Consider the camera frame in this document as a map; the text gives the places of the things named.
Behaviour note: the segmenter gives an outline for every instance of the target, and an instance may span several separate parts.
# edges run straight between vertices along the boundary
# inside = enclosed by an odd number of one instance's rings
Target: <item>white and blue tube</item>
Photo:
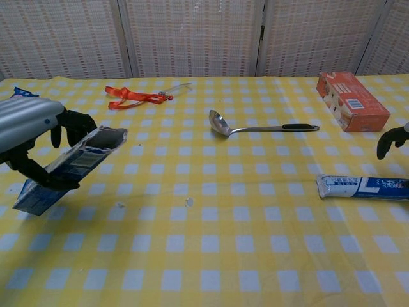
[[[358,197],[382,200],[409,200],[408,179],[318,175],[316,183],[321,198]]]

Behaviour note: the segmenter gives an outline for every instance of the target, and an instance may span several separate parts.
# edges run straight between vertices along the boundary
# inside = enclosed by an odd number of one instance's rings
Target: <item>orange ribbon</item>
[[[111,101],[108,104],[108,109],[110,110],[124,110],[130,109],[131,107],[139,106],[145,102],[152,102],[154,104],[161,104],[165,100],[172,100],[172,95],[167,95],[166,93],[158,93],[158,94],[143,94],[143,93],[134,93],[128,88],[123,87],[113,88],[110,86],[105,87],[105,92],[111,96],[121,98],[120,101]],[[134,104],[123,104],[127,100],[134,100],[137,101]]]

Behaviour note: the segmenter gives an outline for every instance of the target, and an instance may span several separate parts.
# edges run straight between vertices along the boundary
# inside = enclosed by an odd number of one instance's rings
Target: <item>yellow checkered tablecloth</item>
[[[409,75],[360,77],[409,122]],[[0,166],[1,306],[408,306],[408,202],[321,200],[317,173],[405,177],[409,146],[376,159],[379,133],[344,133],[315,77],[9,79],[129,130],[127,142],[40,217],[12,209],[24,177]],[[155,93],[162,105],[109,111],[106,85]],[[306,122],[308,133],[210,131]],[[49,133],[31,157],[61,151]],[[194,200],[185,206],[186,198]]]

